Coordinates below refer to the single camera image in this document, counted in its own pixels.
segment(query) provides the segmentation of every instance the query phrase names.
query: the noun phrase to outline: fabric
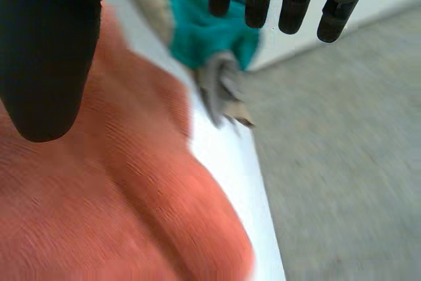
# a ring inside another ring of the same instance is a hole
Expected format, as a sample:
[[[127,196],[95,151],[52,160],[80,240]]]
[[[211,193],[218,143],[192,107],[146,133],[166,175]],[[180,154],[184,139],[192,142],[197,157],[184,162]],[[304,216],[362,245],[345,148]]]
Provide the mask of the fabric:
[[[259,44],[259,31],[244,21],[245,0],[231,0],[227,15],[208,12],[208,0],[170,0],[175,20],[172,54],[196,69],[214,53],[232,51],[246,70]]]
[[[244,280],[253,251],[189,152],[184,86],[105,8],[79,115],[30,143],[0,105],[2,280]]]

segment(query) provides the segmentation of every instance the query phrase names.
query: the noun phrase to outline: gray carpet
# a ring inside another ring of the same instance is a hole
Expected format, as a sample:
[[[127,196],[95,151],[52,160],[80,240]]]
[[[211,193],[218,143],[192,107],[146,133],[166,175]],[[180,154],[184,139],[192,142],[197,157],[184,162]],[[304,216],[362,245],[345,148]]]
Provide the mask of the gray carpet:
[[[289,281],[421,280],[420,21],[418,7],[245,77]]]

